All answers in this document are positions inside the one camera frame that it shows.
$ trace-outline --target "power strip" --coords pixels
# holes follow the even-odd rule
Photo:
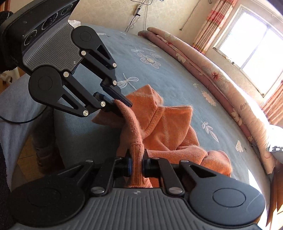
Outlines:
[[[135,11],[134,16],[140,16],[139,11],[141,10],[142,4],[138,4]]]

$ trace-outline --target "window pane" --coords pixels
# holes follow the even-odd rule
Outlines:
[[[268,30],[243,71],[266,94],[283,71],[283,40]]]
[[[219,49],[241,67],[261,41],[266,28],[257,18],[243,12]]]

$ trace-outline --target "window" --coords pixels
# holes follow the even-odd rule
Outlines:
[[[227,56],[263,97],[283,72],[282,35],[245,8],[214,49]]]

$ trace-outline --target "window frame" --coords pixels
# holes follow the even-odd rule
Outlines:
[[[255,49],[252,51],[252,53],[250,54],[250,56],[246,59],[246,61],[243,63],[243,65],[240,67],[238,66],[236,63],[233,62],[233,60],[231,61],[231,64],[237,68],[247,79],[248,81],[255,87],[255,89],[260,93],[260,95],[264,98],[269,91],[272,89],[272,87],[274,86],[274,84],[276,84],[276,82],[278,82],[279,78],[283,79],[283,71],[281,72],[281,74],[277,77],[277,79],[274,81],[274,83],[272,84],[272,86],[268,89],[268,91],[264,94],[262,93],[256,86],[256,83],[254,83],[249,76],[243,71],[243,68],[246,66],[246,64],[248,63],[248,61],[251,59],[251,57],[253,56],[253,54],[255,53],[255,51],[257,50],[257,48],[259,47],[259,45],[261,44],[263,38],[265,37],[267,31],[270,29],[272,30],[277,36],[279,36],[282,40],[283,40],[283,35],[280,34],[270,23],[268,23],[267,21],[265,21],[262,17],[260,17],[259,15],[257,15],[256,13],[252,12],[250,9],[248,9],[247,7],[244,7],[243,5],[241,5],[239,7],[239,9],[236,12],[236,16],[232,19],[231,24],[228,26],[227,30],[222,34],[221,38],[216,42],[216,44],[214,45],[213,49],[218,52],[221,56],[227,57],[226,54],[224,54],[223,52],[221,52],[219,50],[219,48],[221,47],[221,45],[224,43],[224,41],[227,39],[227,37],[229,36],[231,30],[233,29],[234,25],[236,24],[236,22],[238,21],[238,19],[241,17],[242,13],[247,13],[253,17],[255,17],[256,19],[258,19],[259,21],[261,21],[262,23],[264,23],[266,25],[266,31],[264,32],[264,35],[262,37],[262,39],[260,40],[260,42],[257,44],[257,46],[255,47]]]

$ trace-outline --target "folded clothing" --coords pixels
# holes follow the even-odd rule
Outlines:
[[[129,187],[159,187],[156,179],[142,176],[141,162],[145,148],[149,157],[166,158],[175,164],[187,159],[231,176],[231,163],[223,151],[206,152],[200,147],[196,132],[190,125],[191,106],[163,106],[163,99],[150,85],[126,97],[133,103],[132,108],[121,101],[114,101],[123,117],[101,110],[92,121],[122,128],[117,156],[124,157],[127,149],[130,150],[133,174],[128,181]]]

